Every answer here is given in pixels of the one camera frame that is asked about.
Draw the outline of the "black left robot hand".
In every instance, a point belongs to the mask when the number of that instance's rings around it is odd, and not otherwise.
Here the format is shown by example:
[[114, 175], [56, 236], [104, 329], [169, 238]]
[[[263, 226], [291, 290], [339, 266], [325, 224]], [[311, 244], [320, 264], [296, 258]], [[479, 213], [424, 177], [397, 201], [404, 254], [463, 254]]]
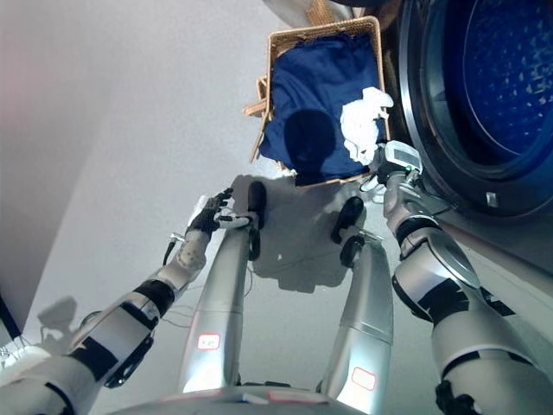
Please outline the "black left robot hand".
[[211, 236], [220, 229], [247, 227], [252, 218], [247, 214], [237, 214], [228, 204], [233, 201], [233, 189], [227, 188], [215, 196], [206, 199], [199, 213], [188, 224], [185, 234], [192, 231], [203, 232]]

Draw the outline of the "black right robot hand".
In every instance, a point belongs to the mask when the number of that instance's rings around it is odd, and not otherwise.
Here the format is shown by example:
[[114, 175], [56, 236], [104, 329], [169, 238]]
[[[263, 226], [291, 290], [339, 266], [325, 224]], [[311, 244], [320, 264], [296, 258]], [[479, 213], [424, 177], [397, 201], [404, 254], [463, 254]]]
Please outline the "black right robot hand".
[[419, 152], [408, 144], [396, 140], [379, 143], [369, 167], [376, 176], [377, 183], [381, 185], [385, 185], [395, 172], [404, 173], [407, 176], [413, 171], [417, 175], [423, 173]]

